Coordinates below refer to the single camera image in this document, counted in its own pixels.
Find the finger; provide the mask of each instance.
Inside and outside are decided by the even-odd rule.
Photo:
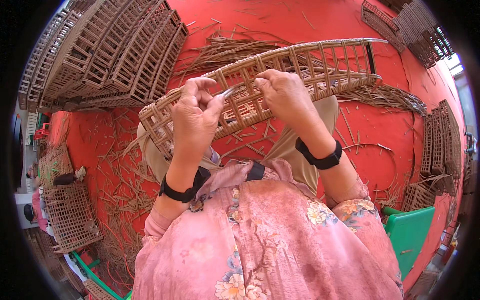
[[[223,104],[225,102],[225,97],[222,95],[217,95],[213,97],[207,104],[207,109],[204,111],[204,115],[209,118],[212,122],[218,122],[220,114],[223,110]]]

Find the pink shirt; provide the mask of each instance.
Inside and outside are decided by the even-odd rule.
[[[47,232],[48,221],[43,218],[42,209],[40,208],[40,189],[37,189],[32,196],[32,206],[35,209],[38,226],[41,230]]]
[[[175,220],[145,223],[132,299],[403,299],[395,253],[358,178],[330,210],[281,158],[230,161]]]

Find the wicker panel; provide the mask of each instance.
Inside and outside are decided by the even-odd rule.
[[[67,144],[63,143],[56,148],[50,148],[40,159],[40,184],[43,187],[53,186],[53,180],[62,174],[72,173],[72,163],[68,154]]]
[[[439,272],[424,270],[409,293],[417,296],[427,296],[437,282],[438,275]]]
[[[170,77],[173,72],[173,67],[177,62],[180,51],[188,36],[188,29],[185,24],[182,23],[181,27],[177,30],[177,33],[173,37],[173,41],[170,43],[166,55],[164,56],[158,72],[155,75],[152,88],[150,89],[148,98],[150,101],[157,100],[167,94],[167,85],[170,81]]]
[[[432,174],[433,154],[433,118],[432,115],[423,117],[423,155],[421,159],[420,174],[430,176]]]
[[[106,81],[106,88],[113,88],[119,92],[130,90],[142,58],[156,36],[156,33],[158,33],[165,24],[166,17],[169,13],[170,7],[166,1],[160,1],[152,8],[140,24],[138,30],[132,35],[131,40],[125,43],[126,47],[120,51]],[[180,17],[177,11],[172,11],[170,20],[171,22],[175,22],[176,25],[180,23]]]
[[[137,29],[140,19],[144,17],[153,1],[133,0],[125,5],[95,49],[81,82],[75,88],[68,88],[62,92],[63,97],[90,96],[87,95],[88,92],[102,88],[127,35]]]
[[[316,101],[337,93],[373,83],[381,76],[374,74],[374,57],[372,42],[385,42],[380,39],[347,39],[322,42],[311,42],[279,48],[249,57],[222,67],[203,77],[216,80],[217,85],[209,89],[210,94],[218,95],[231,87],[239,88],[225,101],[223,113],[232,111],[235,121],[227,123],[223,115],[220,117],[214,140],[232,134],[240,129],[259,123],[272,116],[269,110],[261,109],[263,94],[253,84],[256,74],[273,68],[281,71],[293,71],[297,74],[305,72],[303,77],[310,90],[312,101]],[[352,57],[353,60],[337,58]],[[323,63],[332,58],[332,65]],[[139,114],[140,121],[150,134],[155,146],[168,159],[172,158],[169,147],[173,141],[171,110],[181,96],[182,88],[174,89],[155,103],[144,107]],[[241,114],[239,108],[249,105],[254,109]]]
[[[115,300],[113,296],[108,294],[104,289],[102,289],[98,284],[96,284],[91,279],[85,281],[84,285],[87,288],[90,295],[92,295],[92,297],[95,300]]]
[[[38,101],[47,84],[47,79],[57,54],[67,38],[71,29],[79,20],[79,16],[74,12],[68,13],[64,18],[61,26],[58,27],[52,39],[50,39],[48,46],[44,49],[40,56],[39,63],[34,70],[34,79],[30,85],[27,93],[27,100],[29,111],[35,112],[38,106]]]
[[[79,293],[83,294],[85,291],[85,286],[80,280],[80,278],[75,274],[72,269],[67,264],[67,261],[64,257],[60,258],[60,266],[62,268],[63,273],[67,277],[68,281]]]
[[[442,111],[440,108],[432,109],[432,128],[433,128],[433,156],[432,173],[444,173],[444,135],[442,126]]]
[[[361,19],[386,38],[398,52],[405,50],[405,41],[398,26],[386,14],[366,0],[361,7]]]
[[[460,179],[462,170],[462,141],[460,139],[460,129],[455,119],[455,115],[450,108],[447,100],[439,103],[442,111],[442,126],[445,143],[445,166],[447,172],[452,174],[454,179]]]
[[[30,59],[28,60],[27,65],[25,66],[24,74],[20,81],[20,86],[18,92],[21,94],[27,94],[28,88],[34,77],[35,68],[40,62],[41,55],[47,47],[48,42],[51,40],[54,33],[57,31],[58,27],[61,26],[63,19],[68,15],[68,11],[61,10],[59,13],[55,14],[53,18],[48,23],[47,27],[43,31],[42,35],[38,39]]]
[[[410,212],[435,204],[435,195],[428,191],[424,186],[418,183],[408,185],[405,193],[405,199],[402,204],[402,212]]]
[[[103,238],[85,183],[45,187],[44,197],[58,242],[55,253],[67,254]]]

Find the stacked wicker frames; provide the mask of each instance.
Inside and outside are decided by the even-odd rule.
[[[236,88],[225,101],[219,121],[221,126],[214,140],[272,116],[270,110],[261,108],[263,94],[253,84],[255,75],[267,69],[299,74],[311,91],[312,101],[381,81],[375,70],[373,42],[387,43],[373,38],[311,42],[271,50],[203,75],[217,82],[216,87],[209,89],[213,96]],[[172,158],[171,111],[181,92],[182,88],[172,90],[139,113],[147,135],[167,159]]]

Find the green stool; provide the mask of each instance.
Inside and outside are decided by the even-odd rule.
[[[90,265],[87,265],[80,258],[80,256],[78,255],[78,253],[76,251],[73,251],[72,254],[75,257],[75,259],[77,260],[77,262],[79,263],[79,265],[81,266],[81,268],[87,274],[88,279],[93,280],[93,282],[95,282],[99,287],[101,287],[103,290],[105,290],[105,292],[110,294],[113,298],[115,298],[116,300],[130,300],[132,298],[132,291],[133,290],[131,290],[124,298],[122,298],[117,293],[115,293],[111,288],[109,288],[100,278],[98,278],[98,276],[95,275],[95,273],[92,272],[91,268],[93,268],[94,266],[96,266],[97,264],[100,263],[99,259],[97,259],[96,261],[94,261]]]
[[[404,213],[386,206],[382,213],[389,216],[384,227],[392,242],[403,281],[412,269],[427,238],[435,207]]]

